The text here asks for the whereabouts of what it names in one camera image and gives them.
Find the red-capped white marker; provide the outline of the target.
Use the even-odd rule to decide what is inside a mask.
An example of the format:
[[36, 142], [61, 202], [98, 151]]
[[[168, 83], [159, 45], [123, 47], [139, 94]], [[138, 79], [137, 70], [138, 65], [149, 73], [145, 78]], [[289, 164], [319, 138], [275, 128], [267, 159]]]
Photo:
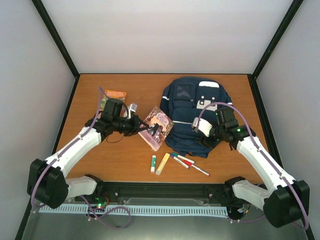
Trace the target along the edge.
[[195, 164], [192, 160], [181, 159], [181, 161], [190, 167]]

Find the yellow highlighter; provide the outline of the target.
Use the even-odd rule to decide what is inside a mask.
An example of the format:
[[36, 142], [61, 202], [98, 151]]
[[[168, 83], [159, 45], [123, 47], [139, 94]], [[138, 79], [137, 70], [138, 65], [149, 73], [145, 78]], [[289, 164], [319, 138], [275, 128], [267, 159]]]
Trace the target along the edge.
[[170, 154], [169, 154], [169, 153], [166, 153], [166, 154], [163, 156], [163, 158], [162, 158], [162, 160], [161, 160], [161, 162], [160, 162], [157, 170], [155, 171], [155, 174], [156, 174], [156, 175], [159, 176], [159, 175], [162, 173], [162, 171], [163, 171], [163, 169], [164, 169], [164, 167], [165, 167], [165, 165], [166, 165], [169, 157], [170, 157]]

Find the red-capped white pen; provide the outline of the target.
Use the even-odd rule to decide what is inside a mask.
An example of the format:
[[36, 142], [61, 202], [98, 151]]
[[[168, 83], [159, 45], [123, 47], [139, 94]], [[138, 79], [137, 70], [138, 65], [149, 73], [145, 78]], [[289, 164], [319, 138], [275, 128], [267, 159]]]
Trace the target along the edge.
[[210, 177], [210, 176], [211, 176], [211, 174], [210, 174], [210, 173], [208, 173], [208, 172], [206, 172], [206, 171], [202, 170], [201, 168], [199, 168], [199, 167], [195, 166], [194, 164], [191, 164], [190, 166], [191, 166], [191, 167], [193, 167], [194, 169], [196, 169], [197, 171], [199, 171], [199, 172], [203, 173], [204, 175], [208, 176], [208, 177]]

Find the green-capped white marker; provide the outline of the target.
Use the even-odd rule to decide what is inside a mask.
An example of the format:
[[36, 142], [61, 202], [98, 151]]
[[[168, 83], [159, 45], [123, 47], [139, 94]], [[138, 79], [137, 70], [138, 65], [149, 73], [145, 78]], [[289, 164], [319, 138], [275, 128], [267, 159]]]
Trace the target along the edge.
[[173, 154], [175, 157], [180, 158], [180, 159], [182, 159], [182, 160], [184, 160], [184, 161], [187, 161], [187, 162], [189, 162], [189, 163], [191, 163], [191, 164], [195, 164], [195, 163], [196, 163], [195, 161], [193, 161], [193, 160], [191, 160], [191, 159], [188, 159], [188, 158], [186, 158], [186, 157], [184, 157], [184, 156], [181, 156], [181, 155], [179, 155], [179, 154], [177, 154], [177, 153], [175, 153], [175, 152], [173, 152], [172, 154]]

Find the orange treehouse paperback book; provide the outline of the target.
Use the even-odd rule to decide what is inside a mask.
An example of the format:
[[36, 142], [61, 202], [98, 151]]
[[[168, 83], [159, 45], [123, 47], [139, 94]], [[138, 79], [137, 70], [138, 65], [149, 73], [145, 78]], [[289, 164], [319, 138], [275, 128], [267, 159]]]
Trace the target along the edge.
[[104, 94], [102, 95], [102, 98], [100, 101], [99, 116], [100, 116], [100, 113], [104, 110], [108, 99], [117, 99], [117, 100], [120, 100], [124, 103], [126, 100], [126, 97], [127, 97], [127, 93], [124, 91], [116, 91], [116, 90], [106, 89], [104, 91]]

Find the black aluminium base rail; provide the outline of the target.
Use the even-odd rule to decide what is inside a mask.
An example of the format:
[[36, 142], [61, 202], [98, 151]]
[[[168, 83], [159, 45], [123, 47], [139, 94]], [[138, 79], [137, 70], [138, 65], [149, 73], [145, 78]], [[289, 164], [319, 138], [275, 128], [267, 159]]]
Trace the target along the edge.
[[91, 203], [109, 200], [121, 204], [131, 198], [147, 199], [194, 199], [210, 204], [227, 204], [231, 201], [231, 190], [225, 184], [216, 183], [146, 183], [146, 182], [102, 182], [97, 192], [85, 194]]

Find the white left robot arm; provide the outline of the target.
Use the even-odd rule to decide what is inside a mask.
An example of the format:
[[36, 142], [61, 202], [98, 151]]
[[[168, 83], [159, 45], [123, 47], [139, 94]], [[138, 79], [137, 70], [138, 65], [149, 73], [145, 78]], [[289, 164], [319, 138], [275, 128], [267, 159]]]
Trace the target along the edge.
[[68, 178], [69, 172], [91, 149], [98, 146], [114, 132], [125, 137], [147, 130], [148, 124], [136, 115], [135, 103], [125, 104], [115, 98], [106, 101], [103, 110], [97, 110], [81, 131], [61, 150], [45, 160], [35, 159], [29, 168], [27, 193], [31, 205], [39, 201], [56, 209], [66, 200], [88, 196], [92, 201], [103, 198], [103, 181], [92, 174]]

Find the purple-capped white marker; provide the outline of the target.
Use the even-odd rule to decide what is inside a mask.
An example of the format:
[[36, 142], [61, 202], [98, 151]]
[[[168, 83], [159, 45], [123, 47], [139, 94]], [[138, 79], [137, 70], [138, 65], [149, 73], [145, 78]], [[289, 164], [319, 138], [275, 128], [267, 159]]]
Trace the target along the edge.
[[173, 154], [169, 154], [176, 162], [178, 162], [179, 164], [181, 164], [182, 166], [184, 166], [186, 169], [189, 169], [190, 166], [187, 165], [186, 163], [184, 163], [182, 160], [180, 160], [179, 158], [177, 158], [176, 156], [174, 156]]

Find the yellow picture-grid book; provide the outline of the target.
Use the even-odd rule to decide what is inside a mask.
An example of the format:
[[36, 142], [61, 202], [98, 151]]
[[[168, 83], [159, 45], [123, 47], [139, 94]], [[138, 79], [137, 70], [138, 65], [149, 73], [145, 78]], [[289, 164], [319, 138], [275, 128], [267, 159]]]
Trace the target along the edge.
[[169, 135], [174, 123], [158, 106], [153, 108], [144, 122], [148, 128], [138, 134], [156, 152]]

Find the white green glue stick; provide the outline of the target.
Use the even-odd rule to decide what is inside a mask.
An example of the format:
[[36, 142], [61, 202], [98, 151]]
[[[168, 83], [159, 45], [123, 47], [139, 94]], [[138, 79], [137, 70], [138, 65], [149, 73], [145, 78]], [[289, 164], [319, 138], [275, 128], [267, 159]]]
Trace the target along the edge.
[[151, 157], [151, 166], [150, 166], [150, 172], [154, 173], [155, 169], [156, 169], [156, 161], [157, 161], [157, 156], [156, 155], [152, 155]]

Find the navy blue backpack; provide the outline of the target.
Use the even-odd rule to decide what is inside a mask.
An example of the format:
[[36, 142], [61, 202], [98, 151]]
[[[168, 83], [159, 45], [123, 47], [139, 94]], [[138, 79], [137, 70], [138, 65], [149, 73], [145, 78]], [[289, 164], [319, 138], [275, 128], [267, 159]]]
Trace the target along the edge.
[[192, 123], [202, 109], [213, 102], [232, 105], [232, 99], [225, 88], [215, 80], [184, 76], [168, 85], [162, 94], [160, 109], [172, 120], [173, 127], [165, 139], [168, 147], [181, 156], [189, 155], [207, 158], [212, 147], [199, 143], [203, 134], [195, 132]]

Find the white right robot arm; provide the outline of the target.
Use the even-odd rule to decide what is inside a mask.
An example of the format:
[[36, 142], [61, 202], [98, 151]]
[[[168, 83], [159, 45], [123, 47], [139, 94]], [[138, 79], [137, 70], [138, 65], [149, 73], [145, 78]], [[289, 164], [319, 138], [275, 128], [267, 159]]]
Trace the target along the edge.
[[201, 115], [193, 120], [195, 132], [203, 136], [200, 143], [210, 147], [215, 141], [224, 141], [231, 150], [238, 151], [251, 164], [262, 179], [262, 186], [243, 177], [234, 177], [224, 183], [227, 201], [244, 200], [262, 210], [268, 222], [280, 228], [302, 219], [302, 229], [310, 226], [308, 219], [310, 188], [288, 174], [268, 153], [254, 134], [248, 122], [239, 125], [234, 106], [224, 103], [215, 112], [217, 123], [212, 125]]

